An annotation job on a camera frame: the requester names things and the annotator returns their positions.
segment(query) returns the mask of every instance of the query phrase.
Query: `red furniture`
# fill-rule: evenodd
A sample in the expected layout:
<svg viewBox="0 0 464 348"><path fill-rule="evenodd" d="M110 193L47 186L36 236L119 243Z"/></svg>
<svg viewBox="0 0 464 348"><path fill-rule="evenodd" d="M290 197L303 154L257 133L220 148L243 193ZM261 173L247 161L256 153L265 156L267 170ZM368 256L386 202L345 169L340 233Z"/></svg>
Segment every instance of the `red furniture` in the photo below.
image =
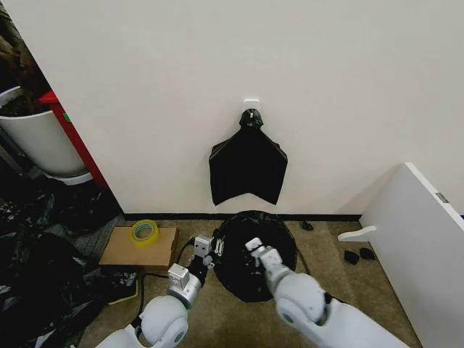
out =
<svg viewBox="0 0 464 348"><path fill-rule="evenodd" d="M100 172L100 169L96 166L94 159L90 155L90 152L88 152L86 145L84 145L82 142L82 139L74 128L74 125L71 123L71 120L67 116L66 111L59 103L55 93L53 91L45 93L38 101L41 104L48 104L50 106L50 109L57 117L59 124L63 127L68 138L71 140L72 145L74 145L76 151L79 153L79 156L84 162L84 165L86 165L88 171L92 174L95 183L98 186L106 189L108 184L103 178L102 172Z"/></svg>

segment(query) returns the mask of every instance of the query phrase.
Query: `brown carpet floor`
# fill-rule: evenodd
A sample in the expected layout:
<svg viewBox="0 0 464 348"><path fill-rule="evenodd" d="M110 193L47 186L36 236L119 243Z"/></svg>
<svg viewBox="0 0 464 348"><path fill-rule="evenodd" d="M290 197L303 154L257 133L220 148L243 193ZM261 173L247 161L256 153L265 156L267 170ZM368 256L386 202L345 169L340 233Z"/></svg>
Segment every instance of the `brown carpet floor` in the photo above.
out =
<svg viewBox="0 0 464 348"><path fill-rule="evenodd" d="M159 221L160 226L179 228L178 249L198 234L210 236L221 221ZM296 221L286 222L320 285L335 297L354 305L410 347L421 347L401 304L378 261L360 260L350 265L343 259L349 249L359 252L367 243L340 243L340 233L360 228L359 223L314 222L305 231ZM186 252L184 262L189 256ZM297 270L304 272L301 261ZM164 295L167 280L146 279L146 303ZM137 299L105 307L87 327L80 348L93 348L113 331L127 326L137 313ZM189 330L179 347L314 347L277 316L272 301L248 304L223 288L209 272L188 318Z"/></svg>

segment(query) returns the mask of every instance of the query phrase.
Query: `black garbage bag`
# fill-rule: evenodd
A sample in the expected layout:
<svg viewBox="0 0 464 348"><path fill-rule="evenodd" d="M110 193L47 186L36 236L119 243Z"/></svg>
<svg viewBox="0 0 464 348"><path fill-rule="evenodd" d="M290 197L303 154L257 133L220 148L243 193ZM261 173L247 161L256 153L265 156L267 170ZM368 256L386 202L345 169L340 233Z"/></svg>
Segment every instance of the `black garbage bag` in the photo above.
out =
<svg viewBox="0 0 464 348"><path fill-rule="evenodd" d="M222 285L244 302L264 302L273 297L265 282L264 267L256 265L245 247L255 237L276 248L288 268L295 270L297 266L295 240L277 215L250 210L225 221L213 233L213 249L219 239L224 242L222 256L214 256L214 269Z"/></svg>
<svg viewBox="0 0 464 348"><path fill-rule="evenodd" d="M287 168L287 155L262 131L260 113L245 111L240 130L214 145L210 155L212 201L218 205L241 194L276 204Z"/></svg>
<svg viewBox="0 0 464 348"><path fill-rule="evenodd" d="M73 189L60 200L58 210L60 223L72 236L94 232L122 212L112 192L93 182Z"/></svg>
<svg viewBox="0 0 464 348"><path fill-rule="evenodd" d="M43 347L56 347L82 330L115 298L126 275L104 275L64 239L49 233L18 233L12 261L2 265L0 280L0 342L4 347L29 347L39 336L52 334ZM8 249L14 239L0 247ZM135 274L130 284L135 285Z"/></svg>

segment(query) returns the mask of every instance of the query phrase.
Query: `baseboard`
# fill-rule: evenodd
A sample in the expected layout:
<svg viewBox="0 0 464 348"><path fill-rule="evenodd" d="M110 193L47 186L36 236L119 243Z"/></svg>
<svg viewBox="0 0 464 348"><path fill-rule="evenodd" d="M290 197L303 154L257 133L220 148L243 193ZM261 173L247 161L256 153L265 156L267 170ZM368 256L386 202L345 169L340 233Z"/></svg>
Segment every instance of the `baseboard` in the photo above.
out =
<svg viewBox="0 0 464 348"><path fill-rule="evenodd" d="M129 213L124 214L127 221L150 220L227 220L235 214L203 214L203 213ZM277 214L284 221L358 221L361 215L345 214Z"/></svg>

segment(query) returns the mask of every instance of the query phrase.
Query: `black cloth hanging on wall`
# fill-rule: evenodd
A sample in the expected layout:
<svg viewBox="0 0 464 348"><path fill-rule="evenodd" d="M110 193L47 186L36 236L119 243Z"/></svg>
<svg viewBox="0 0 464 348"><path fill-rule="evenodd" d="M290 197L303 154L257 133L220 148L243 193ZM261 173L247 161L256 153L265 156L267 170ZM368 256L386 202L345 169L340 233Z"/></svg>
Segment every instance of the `black cloth hanging on wall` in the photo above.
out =
<svg viewBox="0 0 464 348"><path fill-rule="evenodd" d="M261 130L261 115L248 109L240 130L214 145L210 155L210 183L215 205L241 194L254 194L276 204L287 168L287 155Z"/></svg>

